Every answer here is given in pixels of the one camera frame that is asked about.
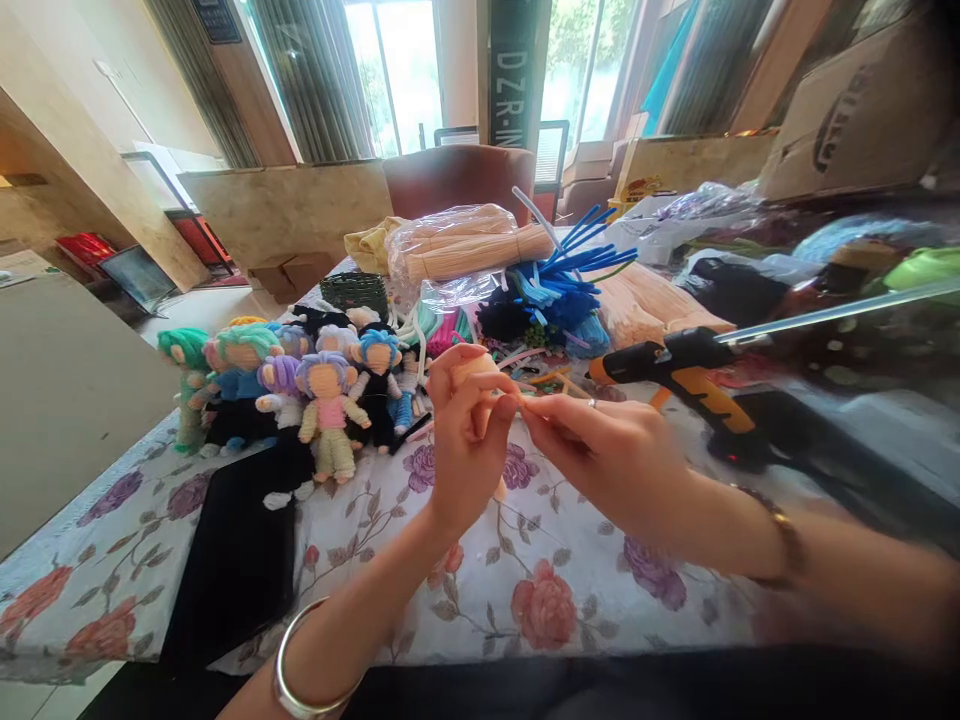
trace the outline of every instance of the blue hair doll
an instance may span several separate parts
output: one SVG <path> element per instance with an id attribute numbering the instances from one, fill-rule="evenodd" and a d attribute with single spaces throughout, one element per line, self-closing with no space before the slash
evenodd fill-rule
<path id="1" fill-rule="evenodd" d="M 360 440 L 366 443 L 368 437 L 372 439 L 381 455 L 390 449 L 394 438 L 388 400 L 403 397 L 397 379 L 390 372 L 400 363 L 399 346 L 400 340 L 389 326 L 379 329 L 368 325 L 360 331 L 360 342 L 350 348 L 353 360 L 363 371 L 350 389 L 349 397 L 366 411 L 371 423 Z"/>

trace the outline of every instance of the chair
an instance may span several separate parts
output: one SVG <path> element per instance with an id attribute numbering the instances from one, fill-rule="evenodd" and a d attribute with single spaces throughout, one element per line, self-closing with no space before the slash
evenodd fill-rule
<path id="1" fill-rule="evenodd" d="M 532 196 L 535 167 L 528 150 L 455 144 L 384 160 L 383 174 L 394 214 L 408 220 L 455 205 L 496 203 L 523 226 L 530 211 L 511 189 Z"/>
<path id="2" fill-rule="evenodd" d="M 572 225 L 586 215 L 594 205 L 606 209 L 607 200 L 613 198 L 617 192 L 617 183 L 620 180 L 620 170 L 627 153 L 629 140 L 621 140 L 613 146 L 613 159 L 610 161 L 610 170 L 605 178 L 599 180 L 576 180 L 563 189 L 563 197 L 557 206 L 561 216 L 567 216 L 564 221 Z"/>

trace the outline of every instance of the brown chair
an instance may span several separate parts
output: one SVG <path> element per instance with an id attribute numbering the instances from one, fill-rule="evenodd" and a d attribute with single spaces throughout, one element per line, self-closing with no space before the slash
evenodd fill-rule
<path id="1" fill-rule="evenodd" d="M 532 152 L 491 145 L 446 145 L 383 161 L 393 214 L 407 220 L 455 205 L 496 203 L 526 225 L 530 211 L 512 188 L 532 197 L 535 169 Z"/>

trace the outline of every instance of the purple flower print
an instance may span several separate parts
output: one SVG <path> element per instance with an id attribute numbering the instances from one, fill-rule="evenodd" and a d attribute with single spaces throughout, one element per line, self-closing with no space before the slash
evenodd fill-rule
<path id="1" fill-rule="evenodd" d="M 507 461 L 503 466 L 503 482 L 510 490 L 522 490 L 530 484 L 530 478 L 540 472 L 532 460 L 527 460 L 523 448 L 507 443 Z"/>
<path id="2" fill-rule="evenodd" d="M 624 536 L 623 556 L 633 572 L 633 579 L 667 610 L 676 612 L 687 602 L 687 588 L 677 574 L 677 564 L 663 557 L 639 540 Z"/>
<path id="3" fill-rule="evenodd" d="M 203 505 L 203 499 L 207 496 L 207 485 L 210 484 L 212 474 L 213 470 L 207 470 L 194 475 L 170 493 L 170 499 L 167 501 L 167 516 L 171 520 L 184 518 Z"/>
<path id="4" fill-rule="evenodd" d="M 140 489 L 140 483 L 143 482 L 143 474 L 139 470 L 127 473 L 117 480 L 103 496 L 97 500 L 93 507 L 87 510 L 86 514 L 77 521 L 77 527 L 89 525 L 94 520 L 102 518 L 107 513 L 112 513 L 118 507 L 123 505 L 127 499 Z"/>
<path id="5" fill-rule="evenodd" d="M 403 469 L 410 473 L 407 484 L 414 492 L 426 492 L 432 488 L 437 475 L 437 458 L 433 444 L 421 445 L 403 459 Z"/>

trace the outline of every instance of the doll head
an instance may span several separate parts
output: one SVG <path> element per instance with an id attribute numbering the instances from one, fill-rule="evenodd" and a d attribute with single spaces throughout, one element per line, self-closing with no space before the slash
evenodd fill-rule
<path id="1" fill-rule="evenodd" d="M 302 327 L 298 325 L 281 325 L 276 332 L 284 355 L 290 355 L 299 360 L 309 352 L 310 339 Z"/>
<path id="2" fill-rule="evenodd" d="M 346 355 L 350 347 L 360 342 L 357 334 L 351 327 L 337 327 L 336 325 L 324 325 L 320 328 L 317 337 L 317 352 L 329 350 Z"/>
<path id="3" fill-rule="evenodd" d="M 297 387 L 308 397 L 332 400 L 357 381 L 357 369 L 337 352 L 304 355 L 297 368 Z"/>
<path id="4" fill-rule="evenodd" d="M 355 362 L 383 375 L 400 362 L 400 339 L 386 330 L 366 330 L 360 342 L 350 347 Z"/>
<path id="5" fill-rule="evenodd" d="M 207 359 L 207 365 L 214 372 L 221 373 L 230 367 L 227 361 L 220 357 L 220 349 L 217 347 L 216 338 L 210 338 L 203 344 L 203 356 Z"/>
<path id="6" fill-rule="evenodd" d="M 234 325 L 217 335 L 220 357 L 244 372 L 257 370 L 268 357 L 283 355 L 277 336 L 260 325 Z"/>
<path id="7" fill-rule="evenodd" d="M 166 362 L 182 370 L 210 372 L 203 354 L 203 344 L 209 339 L 203 330 L 180 328 L 157 333 L 157 350 Z"/>
<path id="8" fill-rule="evenodd" d="M 300 394 L 297 387 L 299 366 L 300 361 L 291 355 L 268 357 L 257 370 L 257 381 L 272 393 L 296 397 Z"/>
<path id="9" fill-rule="evenodd" d="M 227 327 L 236 327 L 237 325 L 251 325 L 253 323 L 265 323 L 266 318 L 257 317 L 256 315 L 241 315 L 240 317 L 235 317 L 229 323 Z"/>

